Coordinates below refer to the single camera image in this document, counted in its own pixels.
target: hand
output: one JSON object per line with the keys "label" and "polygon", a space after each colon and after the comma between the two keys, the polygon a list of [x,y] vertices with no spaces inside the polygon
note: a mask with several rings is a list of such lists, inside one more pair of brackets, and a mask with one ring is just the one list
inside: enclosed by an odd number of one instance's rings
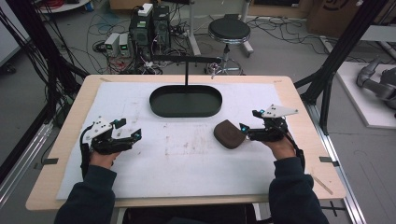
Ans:
{"label": "hand", "polygon": [[269,148],[271,148],[274,157],[276,158],[277,161],[296,156],[293,144],[289,141],[287,137],[283,137],[282,140],[277,142],[263,142],[263,143],[267,145]]}
{"label": "hand", "polygon": [[90,165],[102,166],[106,169],[110,169],[113,161],[120,155],[120,152],[113,153],[110,155],[102,155],[97,151],[93,151],[91,154]]}

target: dark sleeve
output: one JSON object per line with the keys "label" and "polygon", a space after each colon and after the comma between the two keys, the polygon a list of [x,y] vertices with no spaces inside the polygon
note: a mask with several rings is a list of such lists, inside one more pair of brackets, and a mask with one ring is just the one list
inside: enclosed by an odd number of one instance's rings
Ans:
{"label": "dark sleeve", "polygon": [[83,182],[77,183],[56,214],[55,223],[110,223],[115,195],[111,189],[116,173],[90,165]]}
{"label": "dark sleeve", "polygon": [[329,223],[312,190],[314,180],[304,174],[300,159],[287,158],[274,164],[276,178],[269,190],[274,223]]}

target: black stand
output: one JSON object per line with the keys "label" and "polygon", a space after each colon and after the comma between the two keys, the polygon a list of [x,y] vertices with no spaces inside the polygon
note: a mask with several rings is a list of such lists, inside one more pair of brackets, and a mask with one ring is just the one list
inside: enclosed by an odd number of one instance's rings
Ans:
{"label": "black stand", "polygon": [[329,57],[319,70],[311,76],[294,83],[296,89],[311,83],[308,90],[301,95],[302,100],[309,105],[315,105],[318,97],[323,92],[319,125],[325,134],[328,134],[327,119],[329,115],[332,79],[338,68],[347,58],[349,52],[361,40],[361,37],[387,2],[387,0],[364,1],[358,13],[341,35]]}
{"label": "black stand", "polygon": [[155,61],[186,63],[184,85],[162,86],[149,97],[151,110],[165,118],[202,118],[221,109],[221,93],[213,87],[189,85],[189,63],[220,63],[218,58],[153,55]]}

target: person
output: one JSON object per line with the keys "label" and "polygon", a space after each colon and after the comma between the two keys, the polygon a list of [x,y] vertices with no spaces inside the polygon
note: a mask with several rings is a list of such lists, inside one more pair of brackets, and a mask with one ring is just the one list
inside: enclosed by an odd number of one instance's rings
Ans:
{"label": "person", "polygon": [[[291,142],[284,137],[277,142],[263,143],[271,148],[276,158],[276,178],[270,184],[268,195],[274,223],[329,223],[312,190],[313,178],[304,174]],[[117,174],[109,169],[119,154],[92,153],[84,181],[73,187],[56,215],[55,224],[110,223],[115,202],[111,188]],[[132,211],[131,224],[246,223],[245,206],[242,204],[140,208]]]}

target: sleeve cuff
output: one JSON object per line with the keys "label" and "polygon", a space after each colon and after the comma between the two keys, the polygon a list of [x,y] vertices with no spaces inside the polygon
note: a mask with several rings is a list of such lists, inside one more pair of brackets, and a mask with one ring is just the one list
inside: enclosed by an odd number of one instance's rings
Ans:
{"label": "sleeve cuff", "polygon": [[301,165],[301,160],[298,157],[291,157],[282,159],[279,161],[274,161],[275,165],[275,176],[285,176],[285,175],[303,175],[304,170]]}
{"label": "sleeve cuff", "polygon": [[116,179],[117,173],[101,166],[90,165],[85,175],[84,182],[101,186],[104,189],[111,189]]}

